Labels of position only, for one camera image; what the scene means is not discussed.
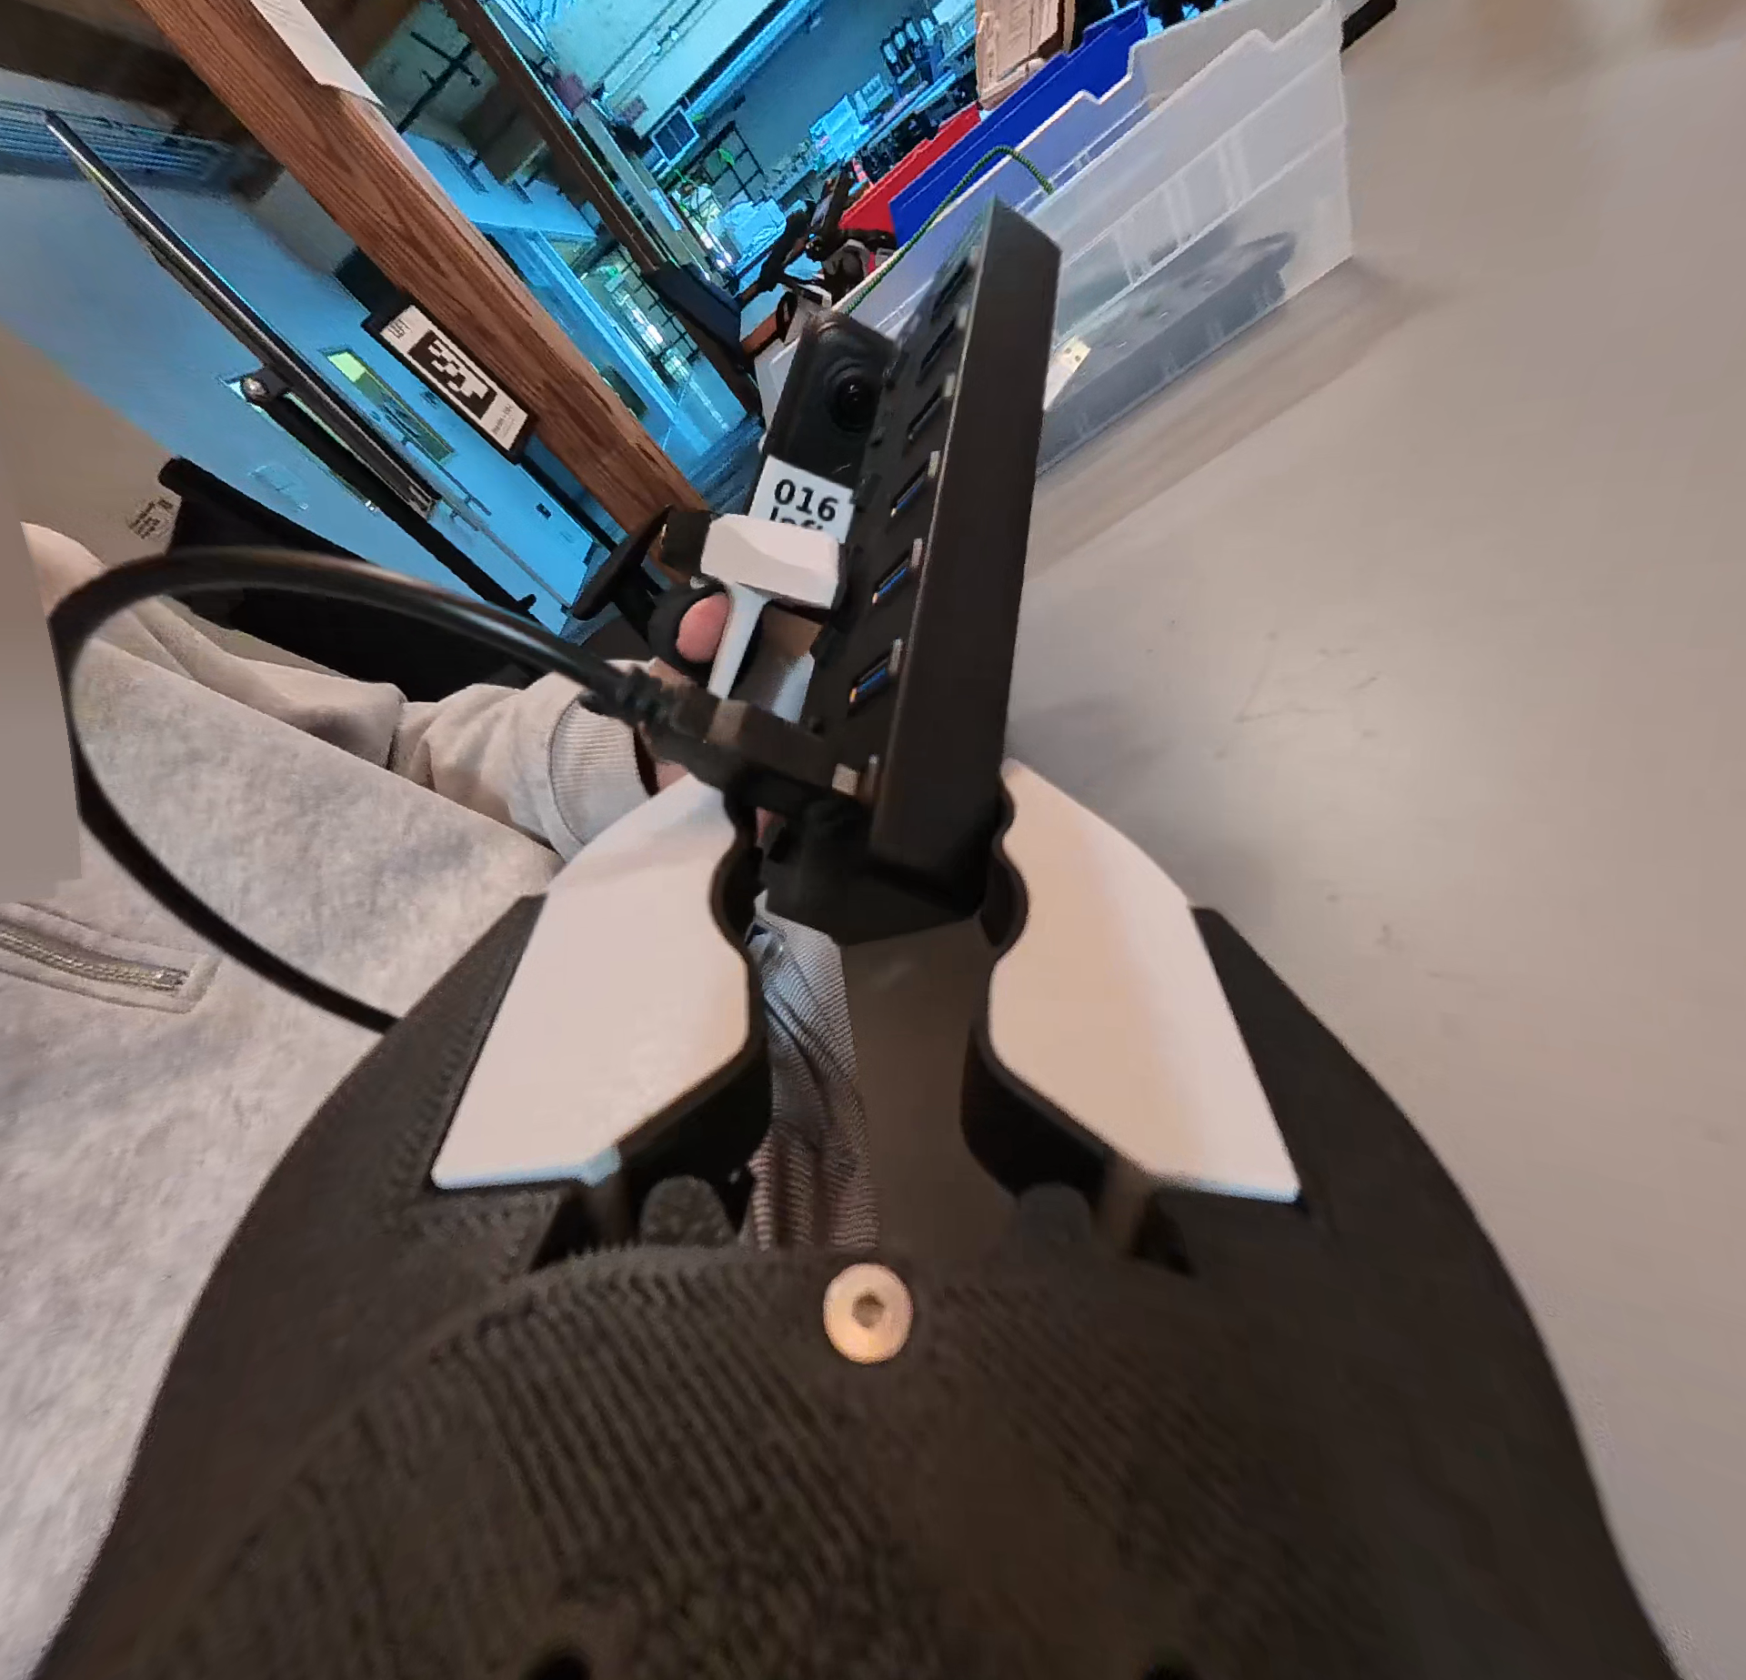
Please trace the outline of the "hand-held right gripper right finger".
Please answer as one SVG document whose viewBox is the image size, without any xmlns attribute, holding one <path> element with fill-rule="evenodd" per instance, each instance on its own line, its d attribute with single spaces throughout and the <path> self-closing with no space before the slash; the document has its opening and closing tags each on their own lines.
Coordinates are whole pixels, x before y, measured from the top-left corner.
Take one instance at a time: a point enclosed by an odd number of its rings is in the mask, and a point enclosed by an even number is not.
<svg viewBox="0 0 1746 1680">
<path fill-rule="evenodd" d="M 1027 766 L 1000 781 L 971 1155 L 1014 1195 L 1065 1184 L 1100 1206 L 1125 1182 L 1292 1204 L 1298 1170 L 1183 892 Z"/>
</svg>

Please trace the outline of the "clear plastic bin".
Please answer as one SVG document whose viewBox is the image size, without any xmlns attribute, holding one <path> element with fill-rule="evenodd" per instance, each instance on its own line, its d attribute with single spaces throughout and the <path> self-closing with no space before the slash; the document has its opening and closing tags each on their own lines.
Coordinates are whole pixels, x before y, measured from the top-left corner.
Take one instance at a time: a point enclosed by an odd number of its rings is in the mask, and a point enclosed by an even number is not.
<svg viewBox="0 0 1746 1680">
<path fill-rule="evenodd" d="M 989 202 L 1058 250 L 1040 470 L 1351 255 L 1342 0 L 1234 0 L 1132 46 L 1012 152 L 971 162 L 894 272 L 843 304 L 898 339 Z"/>
</svg>

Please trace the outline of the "wooden beam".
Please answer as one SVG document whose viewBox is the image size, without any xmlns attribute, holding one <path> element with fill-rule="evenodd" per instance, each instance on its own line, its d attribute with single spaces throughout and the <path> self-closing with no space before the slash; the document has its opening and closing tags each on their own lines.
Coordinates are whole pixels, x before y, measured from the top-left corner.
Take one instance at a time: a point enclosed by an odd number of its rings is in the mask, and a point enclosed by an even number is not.
<svg viewBox="0 0 1746 1680">
<path fill-rule="evenodd" d="M 505 388 L 623 530 L 703 510 L 299 0 L 132 2 L 332 224 Z"/>
</svg>

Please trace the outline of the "cardboard sheet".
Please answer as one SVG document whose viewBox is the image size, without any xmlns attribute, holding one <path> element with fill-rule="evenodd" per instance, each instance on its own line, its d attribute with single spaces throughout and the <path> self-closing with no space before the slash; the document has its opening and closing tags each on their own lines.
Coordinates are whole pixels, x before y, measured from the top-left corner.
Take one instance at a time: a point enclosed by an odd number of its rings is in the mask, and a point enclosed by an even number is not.
<svg viewBox="0 0 1746 1680">
<path fill-rule="evenodd" d="M 1076 0 L 972 0 L 974 93 L 987 115 L 1074 42 Z"/>
</svg>

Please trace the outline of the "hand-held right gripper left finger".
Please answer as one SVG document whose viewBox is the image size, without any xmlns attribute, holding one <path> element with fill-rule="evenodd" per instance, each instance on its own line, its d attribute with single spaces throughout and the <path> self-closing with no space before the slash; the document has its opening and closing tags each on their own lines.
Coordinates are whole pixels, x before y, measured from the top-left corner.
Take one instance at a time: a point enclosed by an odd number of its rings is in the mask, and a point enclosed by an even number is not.
<svg viewBox="0 0 1746 1680">
<path fill-rule="evenodd" d="M 712 902 L 732 848 L 723 799 L 670 786 L 561 870 L 434 1155 L 436 1190 L 600 1182 L 640 1126 L 749 1044 L 745 959 Z"/>
</svg>

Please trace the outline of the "blue plastic bin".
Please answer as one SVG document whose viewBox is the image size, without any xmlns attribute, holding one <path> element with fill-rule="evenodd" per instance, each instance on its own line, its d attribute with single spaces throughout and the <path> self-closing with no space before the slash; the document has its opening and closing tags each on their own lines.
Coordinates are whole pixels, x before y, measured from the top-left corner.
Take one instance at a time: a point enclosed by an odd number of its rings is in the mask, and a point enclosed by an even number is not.
<svg viewBox="0 0 1746 1680">
<path fill-rule="evenodd" d="M 1132 48 L 1149 33 L 1142 4 L 1112 13 L 1087 32 L 1080 48 L 1051 59 L 1003 104 L 981 115 L 971 110 L 971 130 L 941 152 L 920 175 L 905 181 L 887 202 L 889 232 L 898 246 L 911 242 L 925 221 L 969 173 L 1000 146 L 1020 148 L 1076 97 L 1102 99 L 1123 82 Z"/>
</svg>

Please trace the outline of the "black white marker tag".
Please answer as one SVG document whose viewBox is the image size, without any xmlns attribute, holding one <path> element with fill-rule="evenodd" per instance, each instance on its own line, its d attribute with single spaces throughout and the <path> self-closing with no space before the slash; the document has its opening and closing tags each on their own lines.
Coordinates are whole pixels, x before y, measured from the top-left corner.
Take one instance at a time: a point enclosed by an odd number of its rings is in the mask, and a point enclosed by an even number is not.
<svg viewBox="0 0 1746 1680">
<path fill-rule="evenodd" d="M 536 430 L 530 408 L 419 304 L 392 295 L 365 319 L 363 332 L 496 455 L 512 466 L 523 462 Z"/>
</svg>

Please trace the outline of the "black usb hub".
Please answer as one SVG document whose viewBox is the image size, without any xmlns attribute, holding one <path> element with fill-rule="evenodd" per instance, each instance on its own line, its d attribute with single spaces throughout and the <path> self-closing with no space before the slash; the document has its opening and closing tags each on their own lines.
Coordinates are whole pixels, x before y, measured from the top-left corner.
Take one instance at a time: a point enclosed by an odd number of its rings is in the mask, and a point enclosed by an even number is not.
<svg viewBox="0 0 1746 1680">
<path fill-rule="evenodd" d="M 800 708 L 856 775 L 865 859 L 943 897 L 981 881 L 998 812 L 1058 272 L 991 202 L 918 297 Z"/>
</svg>

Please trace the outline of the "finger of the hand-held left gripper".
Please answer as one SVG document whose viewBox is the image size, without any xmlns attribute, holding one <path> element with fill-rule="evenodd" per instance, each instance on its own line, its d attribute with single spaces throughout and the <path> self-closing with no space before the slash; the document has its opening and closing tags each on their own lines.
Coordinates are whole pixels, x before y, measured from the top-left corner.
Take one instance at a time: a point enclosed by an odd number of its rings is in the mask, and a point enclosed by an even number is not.
<svg viewBox="0 0 1746 1680">
<path fill-rule="evenodd" d="M 796 724 L 814 673 L 812 648 L 821 621 L 809 608 L 796 610 L 760 593 L 725 593 L 725 599 L 709 693 Z"/>
<path fill-rule="evenodd" d="M 701 577 L 769 602 L 829 612 L 841 595 L 841 548 L 796 524 L 720 515 L 705 532 Z"/>
</svg>

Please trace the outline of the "person's left forearm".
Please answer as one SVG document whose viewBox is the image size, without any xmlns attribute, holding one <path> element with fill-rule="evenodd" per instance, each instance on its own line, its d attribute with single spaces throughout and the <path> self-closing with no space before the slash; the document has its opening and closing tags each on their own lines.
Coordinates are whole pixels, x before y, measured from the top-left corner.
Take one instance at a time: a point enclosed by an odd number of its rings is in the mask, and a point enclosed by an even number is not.
<svg viewBox="0 0 1746 1680">
<path fill-rule="evenodd" d="M 385 766 L 574 861 L 658 792 L 630 728 L 549 675 L 530 688 L 470 686 L 403 708 Z"/>
</svg>

